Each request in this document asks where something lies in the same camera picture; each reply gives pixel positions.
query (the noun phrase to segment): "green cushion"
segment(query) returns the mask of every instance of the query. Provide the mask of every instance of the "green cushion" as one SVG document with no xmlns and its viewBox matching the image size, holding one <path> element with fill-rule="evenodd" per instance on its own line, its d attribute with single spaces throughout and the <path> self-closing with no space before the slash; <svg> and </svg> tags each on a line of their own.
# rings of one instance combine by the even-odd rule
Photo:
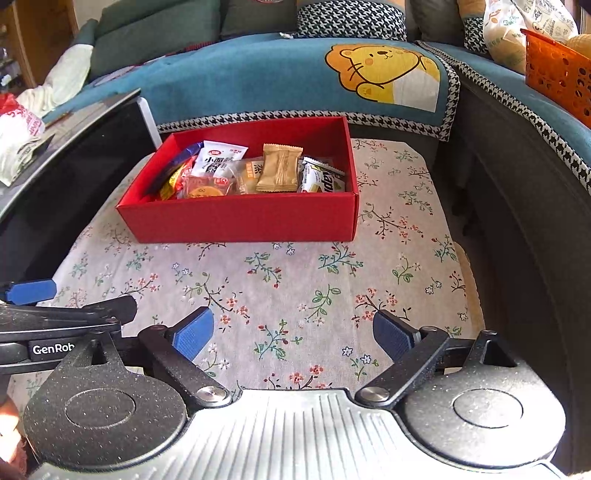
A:
<svg viewBox="0 0 591 480">
<path fill-rule="evenodd" d="M 219 38 L 219 0 L 191 0 L 107 33 L 95 42 L 90 79 Z"/>
<path fill-rule="evenodd" d="M 96 38 L 187 0 L 119 0 L 103 9 Z"/>
<path fill-rule="evenodd" d="M 464 26 L 457 0 L 409 0 L 424 41 L 464 45 Z"/>
<path fill-rule="evenodd" d="M 297 30 L 296 0 L 227 0 L 222 38 Z"/>
<path fill-rule="evenodd" d="M 96 34 L 96 26 L 99 23 L 94 19 L 91 18 L 88 22 L 82 25 L 82 28 L 76 35 L 76 38 L 72 41 L 72 45 L 94 45 L 95 44 L 95 34 Z"/>
</svg>

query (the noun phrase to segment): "red box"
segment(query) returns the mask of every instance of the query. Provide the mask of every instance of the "red box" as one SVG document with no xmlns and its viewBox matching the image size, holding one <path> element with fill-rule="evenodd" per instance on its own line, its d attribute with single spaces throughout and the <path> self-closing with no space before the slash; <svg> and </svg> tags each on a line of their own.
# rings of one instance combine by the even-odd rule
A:
<svg viewBox="0 0 591 480">
<path fill-rule="evenodd" d="M 260 193 L 154 202 L 144 196 L 156 175 L 181 150 L 201 140 L 249 147 L 262 155 L 265 143 L 295 145 L 304 155 L 330 157 L 346 172 L 343 193 Z M 359 189 L 345 117 L 261 120 L 171 134 L 117 205 L 142 243 L 350 242 L 355 237 Z"/>
</svg>

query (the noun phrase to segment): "snack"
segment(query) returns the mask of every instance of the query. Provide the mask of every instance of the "snack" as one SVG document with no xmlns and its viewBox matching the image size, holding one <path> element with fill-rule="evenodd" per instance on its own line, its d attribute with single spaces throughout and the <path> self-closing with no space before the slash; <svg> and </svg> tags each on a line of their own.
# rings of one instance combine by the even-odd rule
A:
<svg viewBox="0 0 591 480">
<path fill-rule="evenodd" d="M 170 162 L 168 162 L 168 164 L 162 169 L 162 171 L 146 189 L 145 194 L 156 195 L 170 181 L 171 176 L 178 170 L 179 166 L 184 164 L 189 158 L 195 159 L 202 147 L 202 142 L 189 145 L 181 153 L 174 157 Z"/>
<path fill-rule="evenodd" d="M 158 200 L 174 199 L 178 198 L 182 194 L 185 179 L 189 175 L 194 161 L 195 157 L 190 157 L 188 160 L 185 160 L 185 162 L 179 168 L 177 168 L 177 170 L 170 176 L 168 181 L 158 192 Z"/>
<path fill-rule="evenodd" d="M 261 176 L 263 163 L 263 157 L 230 163 L 229 168 L 236 177 L 236 185 L 240 194 L 256 193 L 256 184 Z"/>
<path fill-rule="evenodd" d="M 228 195 L 236 179 L 226 177 L 193 177 L 187 176 L 183 186 L 182 198 L 219 197 Z"/>
<path fill-rule="evenodd" d="M 301 182 L 302 192 L 344 192 L 345 172 L 326 165 L 313 158 L 304 157 L 304 176 Z"/>
<path fill-rule="evenodd" d="M 195 165 L 191 170 L 193 177 L 214 176 L 219 167 L 228 161 L 241 160 L 248 147 L 232 145 L 221 142 L 203 141 L 203 148 L 195 160 Z M 221 171 L 217 176 L 227 177 L 228 174 Z"/>
<path fill-rule="evenodd" d="M 265 163 L 261 178 L 256 184 L 258 192 L 295 192 L 298 180 L 298 158 L 301 147 L 265 144 Z"/>
</svg>

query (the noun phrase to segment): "metal bolt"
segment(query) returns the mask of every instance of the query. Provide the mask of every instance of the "metal bolt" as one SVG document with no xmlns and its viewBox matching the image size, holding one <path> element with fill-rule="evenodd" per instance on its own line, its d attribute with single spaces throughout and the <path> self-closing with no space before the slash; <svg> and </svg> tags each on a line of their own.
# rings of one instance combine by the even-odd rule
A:
<svg viewBox="0 0 591 480">
<path fill-rule="evenodd" d="M 197 390 L 197 397 L 205 403 L 217 403 L 224 400 L 228 393 L 220 387 L 203 387 Z"/>
<path fill-rule="evenodd" d="M 359 390 L 359 395 L 366 401 L 378 402 L 389 399 L 390 392 L 382 387 L 365 387 Z"/>
</svg>

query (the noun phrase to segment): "cartoon bear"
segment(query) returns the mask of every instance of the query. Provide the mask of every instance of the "cartoon bear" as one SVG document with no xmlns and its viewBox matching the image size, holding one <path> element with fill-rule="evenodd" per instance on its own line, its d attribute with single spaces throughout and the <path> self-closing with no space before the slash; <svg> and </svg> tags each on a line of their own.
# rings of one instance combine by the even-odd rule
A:
<svg viewBox="0 0 591 480">
<path fill-rule="evenodd" d="M 334 45 L 325 60 L 340 73 L 341 85 L 361 98 L 430 112 L 437 107 L 439 69 L 420 52 L 385 45 Z"/>
</svg>

